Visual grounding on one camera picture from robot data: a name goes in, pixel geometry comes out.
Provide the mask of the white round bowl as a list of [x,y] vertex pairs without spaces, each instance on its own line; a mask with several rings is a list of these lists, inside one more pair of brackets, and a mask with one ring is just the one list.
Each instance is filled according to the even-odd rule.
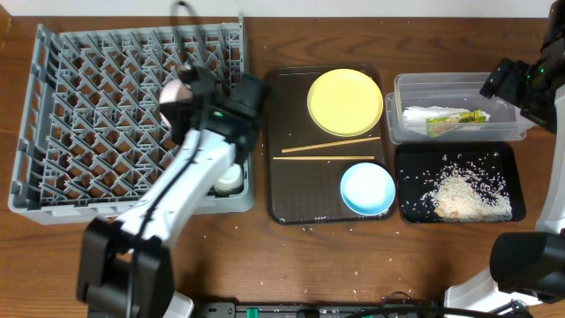
[[172,128],[180,113],[179,103],[192,98],[193,92],[190,85],[183,83],[180,79],[167,83],[159,97],[159,113],[162,122],[168,128]]

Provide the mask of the white plastic cup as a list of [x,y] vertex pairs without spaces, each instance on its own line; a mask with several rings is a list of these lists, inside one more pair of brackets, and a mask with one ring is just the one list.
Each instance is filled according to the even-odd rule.
[[244,184],[244,172],[240,165],[233,164],[213,185],[220,195],[240,193]]

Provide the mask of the green snack wrapper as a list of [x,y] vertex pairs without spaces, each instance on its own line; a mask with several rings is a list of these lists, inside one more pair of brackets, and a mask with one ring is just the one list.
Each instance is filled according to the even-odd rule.
[[483,110],[432,117],[426,120],[426,133],[428,137],[436,138],[443,133],[457,129],[461,124],[482,124],[488,122],[489,119],[490,115]]

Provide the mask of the pile of rice waste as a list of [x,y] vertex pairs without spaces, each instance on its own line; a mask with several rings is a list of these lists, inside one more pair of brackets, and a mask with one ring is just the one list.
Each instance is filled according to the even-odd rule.
[[403,153],[397,192],[411,223],[506,222],[513,218],[497,152]]

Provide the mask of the light blue bowl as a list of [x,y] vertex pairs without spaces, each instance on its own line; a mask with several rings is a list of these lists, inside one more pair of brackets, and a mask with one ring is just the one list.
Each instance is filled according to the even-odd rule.
[[390,173],[376,163],[356,163],[341,178],[344,204],[361,216],[384,216],[396,197],[396,184]]

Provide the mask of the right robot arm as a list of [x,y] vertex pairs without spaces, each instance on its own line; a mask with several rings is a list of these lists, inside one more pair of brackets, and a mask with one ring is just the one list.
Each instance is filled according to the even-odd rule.
[[503,58],[480,90],[517,106],[522,117],[555,135],[543,205],[533,231],[504,232],[487,269],[445,291],[453,317],[501,317],[519,307],[564,299],[564,1],[551,4],[537,62]]

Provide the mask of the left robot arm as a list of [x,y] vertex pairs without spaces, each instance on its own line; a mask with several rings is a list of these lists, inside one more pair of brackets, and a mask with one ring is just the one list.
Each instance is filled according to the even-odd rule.
[[96,217],[81,247],[76,297],[112,317],[189,317],[170,251],[208,191],[254,150],[267,84],[248,72],[227,97],[210,70],[189,66],[167,83],[158,110],[179,146],[150,189],[110,222]]

